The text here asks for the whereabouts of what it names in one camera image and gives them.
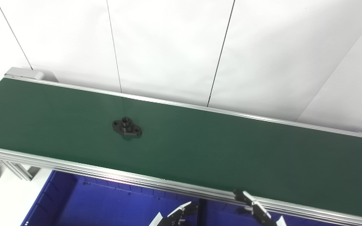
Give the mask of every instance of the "blue plastic container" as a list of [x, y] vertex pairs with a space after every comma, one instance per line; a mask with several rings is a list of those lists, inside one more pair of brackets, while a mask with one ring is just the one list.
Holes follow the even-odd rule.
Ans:
[[[148, 226], [198, 198], [53, 171], [23, 226]], [[191, 226], [197, 215], [187, 216]]]
[[[189, 201], [199, 201], [188, 226], [260, 226], [240, 206], [139, 186], [53, 171], [22, 226], [148, 226], [158, 212], [167, 216]], [[280, 214], [271, 213], [278, 219]], [[332, 226], [283, 215], [288, 226]]]

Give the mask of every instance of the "black metal part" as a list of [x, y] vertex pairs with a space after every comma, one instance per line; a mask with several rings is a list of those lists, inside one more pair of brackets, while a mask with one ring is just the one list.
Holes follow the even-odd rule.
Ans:
[[129, 117], [123, 117], [121, 120], [114, 120], [112, 128], [119, 134], [125, 136], [140, 136], [142, 128], [135, 124]]

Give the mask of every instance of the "green conveyor belt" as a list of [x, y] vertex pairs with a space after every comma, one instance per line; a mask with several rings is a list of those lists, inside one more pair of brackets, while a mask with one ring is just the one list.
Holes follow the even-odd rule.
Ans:
[[0, 148], [362, 216], [361, 137], [4, 78]]

